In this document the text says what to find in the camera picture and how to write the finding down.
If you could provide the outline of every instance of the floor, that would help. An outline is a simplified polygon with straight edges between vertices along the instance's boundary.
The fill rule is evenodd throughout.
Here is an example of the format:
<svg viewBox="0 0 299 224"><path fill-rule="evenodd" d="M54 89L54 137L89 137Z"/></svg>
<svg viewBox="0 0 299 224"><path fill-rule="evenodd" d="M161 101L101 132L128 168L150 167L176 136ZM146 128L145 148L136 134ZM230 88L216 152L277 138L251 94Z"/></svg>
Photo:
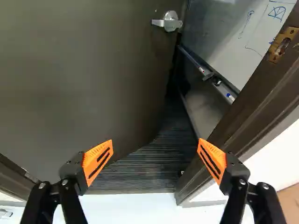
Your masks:
<svg viewBox="0 0 299 224"><path fill-rule="evenodd" d="M148 145L104 168L90 194L174 192L197 141L182 102L167 98L160 132Z"/></svg>

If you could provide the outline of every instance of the whiteboard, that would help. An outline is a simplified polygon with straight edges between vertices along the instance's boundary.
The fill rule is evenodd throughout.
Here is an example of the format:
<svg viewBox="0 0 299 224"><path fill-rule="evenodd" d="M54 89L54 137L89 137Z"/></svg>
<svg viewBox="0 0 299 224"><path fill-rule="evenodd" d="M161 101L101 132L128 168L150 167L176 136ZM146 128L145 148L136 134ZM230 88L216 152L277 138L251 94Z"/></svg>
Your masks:
<svg viewBox="0 0 299 224"><path fill-rule="evenodd" d="M241 90L297 0L190 0L183 44Z"/></svg>

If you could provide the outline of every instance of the brass strike plate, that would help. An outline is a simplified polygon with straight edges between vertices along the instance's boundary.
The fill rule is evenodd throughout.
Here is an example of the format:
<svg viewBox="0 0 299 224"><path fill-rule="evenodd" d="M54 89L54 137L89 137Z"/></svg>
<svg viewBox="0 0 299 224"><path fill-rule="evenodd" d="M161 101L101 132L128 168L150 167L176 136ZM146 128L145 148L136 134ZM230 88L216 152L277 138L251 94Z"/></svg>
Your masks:
<svg viewBox="0 0 299 224"><path fill-rule="evenodd" d="M288 27L283 34L277 34L268 52L268 61L277 64L284 55L286 48L290 45L299 28Z"/></svg>

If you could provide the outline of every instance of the door frame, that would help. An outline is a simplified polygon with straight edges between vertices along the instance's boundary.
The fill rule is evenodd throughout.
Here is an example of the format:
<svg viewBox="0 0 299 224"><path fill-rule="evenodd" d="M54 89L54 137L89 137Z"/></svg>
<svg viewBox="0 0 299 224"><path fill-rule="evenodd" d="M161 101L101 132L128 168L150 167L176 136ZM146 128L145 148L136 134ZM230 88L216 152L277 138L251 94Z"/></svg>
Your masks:
<svg viewBox="0 0 299 224"><path fill-rule="evenodd" d="M0 154L0 192L27 200L31 189L39 180Z"/></svg>
<svg viewBox="0 0 299 224"><path fill-rule="evenodd" d="M299 2L279 33L283 33L287 27L299 27ZM298 43L299 34L277 64L267 61L267 55L264 56L229 111L208 137L209 142L225 152L231 151L238 157L242 156L243 160L243 155L258 143L259 149L262 148L261 139L299 105ZM206 189L211 180L206 167L195 156L177 182L177 205Z"/></svg>

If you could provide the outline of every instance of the black metal bracket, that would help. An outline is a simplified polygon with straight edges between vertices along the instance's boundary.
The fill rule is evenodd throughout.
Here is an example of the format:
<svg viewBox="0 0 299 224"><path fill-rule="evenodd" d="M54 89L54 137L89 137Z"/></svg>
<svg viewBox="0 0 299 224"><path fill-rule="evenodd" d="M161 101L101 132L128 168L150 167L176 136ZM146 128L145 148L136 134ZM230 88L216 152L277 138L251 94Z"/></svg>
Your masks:
<svg viewBox="0 0 299 224"><path fill-rule="evenodd" d="M86 224L75 179L64 179L53 185L49 182L36 184L30 192L21 224L51 224L54 211L61 204L67 224Z"/></svg>
<svg viewBox="0 0 299 224"><path fill-rule="evenodd" d="M221 224L240 224L245 204L252 210L256 224L286 224L275 189L266 183L251 184L242 178L232 179L232 189Z"/></svg>

